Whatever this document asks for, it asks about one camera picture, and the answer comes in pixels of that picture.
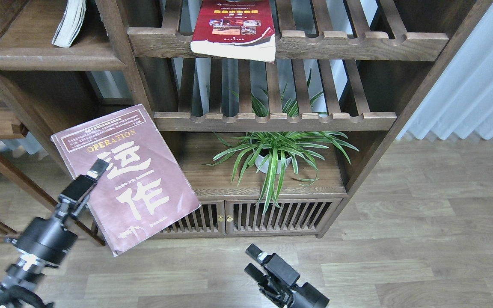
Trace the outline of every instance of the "cabinet door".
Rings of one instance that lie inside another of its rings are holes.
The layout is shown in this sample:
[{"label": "cabinet door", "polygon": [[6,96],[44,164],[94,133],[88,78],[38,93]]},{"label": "cabinet door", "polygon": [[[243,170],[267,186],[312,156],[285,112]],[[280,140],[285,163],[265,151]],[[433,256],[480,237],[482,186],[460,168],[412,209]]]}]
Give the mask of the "cabinet door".
[{"label": "cabinet door", "polygon": [[226,232],[240,235],[316,234],[341,199],[282,200],[280,207],[256,201],[226,201]]},{"label": "cabinet door", "polygon": [[153,238],[215,237],[225,234],[223,201],[203,201],[201,206]]}]

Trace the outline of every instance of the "book cover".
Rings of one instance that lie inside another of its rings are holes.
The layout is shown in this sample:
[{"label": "book cover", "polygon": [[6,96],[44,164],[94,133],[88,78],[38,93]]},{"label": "book cover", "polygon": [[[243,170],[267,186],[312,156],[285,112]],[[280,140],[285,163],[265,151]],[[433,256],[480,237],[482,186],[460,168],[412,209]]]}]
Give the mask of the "book cover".
[{"label": "book cover", "polygon": [[199,208],[178,162],[142,105],[51,136],[75,178],[96,158],[110,165],[89,208],[117,256]]},{"label": "book cover", "polygon": [[203,0],[190,47],[199,54],[273,62],[269,0]]}]

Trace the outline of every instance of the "white book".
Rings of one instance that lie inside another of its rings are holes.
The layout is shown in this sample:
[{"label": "white book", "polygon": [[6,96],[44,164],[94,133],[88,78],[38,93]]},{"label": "white book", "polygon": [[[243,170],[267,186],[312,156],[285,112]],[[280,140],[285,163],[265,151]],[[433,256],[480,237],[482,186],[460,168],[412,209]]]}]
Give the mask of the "white book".
[{"label": "white book", "polygon": [[53,45],[58,47],[71,46],[83,25],[85,11],[86,0],[68,0],[62,20],[54,34]]}]

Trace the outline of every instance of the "black cable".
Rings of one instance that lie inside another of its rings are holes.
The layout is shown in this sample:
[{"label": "black cable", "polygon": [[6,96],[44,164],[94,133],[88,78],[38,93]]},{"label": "black cable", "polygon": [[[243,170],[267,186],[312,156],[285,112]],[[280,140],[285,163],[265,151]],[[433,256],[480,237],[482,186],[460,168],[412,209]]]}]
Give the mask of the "black cable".
[{"label": "black cable", "polygon": [[35,308],[52,308],[54,306],[53,302],[43,304],[43,300],[37,294],[19,285],[14,285],[0,294],[0,306],[15,300],[22,300]]}]

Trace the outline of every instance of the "white pot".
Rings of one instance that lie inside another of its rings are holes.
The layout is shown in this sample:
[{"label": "white pot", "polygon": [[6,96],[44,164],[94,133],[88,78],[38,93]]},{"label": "white pot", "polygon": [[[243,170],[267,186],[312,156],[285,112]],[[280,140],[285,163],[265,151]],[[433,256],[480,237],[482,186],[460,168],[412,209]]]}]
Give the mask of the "white pot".
[{"label": "white pot", "polygon": [[[256,165],[256,167],[259,167],[260,168],[260,171],[262,171],[263,173],[267,173],[267,170],[270,167],[270,160],[266,160],[266,162],[262,165],[262,167],[260,167],[260,164],[262,164],[262,161],[264,160],[264,157],[265,156],[261,156],[260,154],[258,154],[258,157],[254,161],[254,164]],[[286,163],[284,164],[284,168],[285,169],[290,164],[291,161],[292,161],[292,158],[291,157],[286,158]],[[277,164],[277,174],[280,173],[280,167],[281,166],[280,166],[280,161],[279,161],[279,163]]]}]

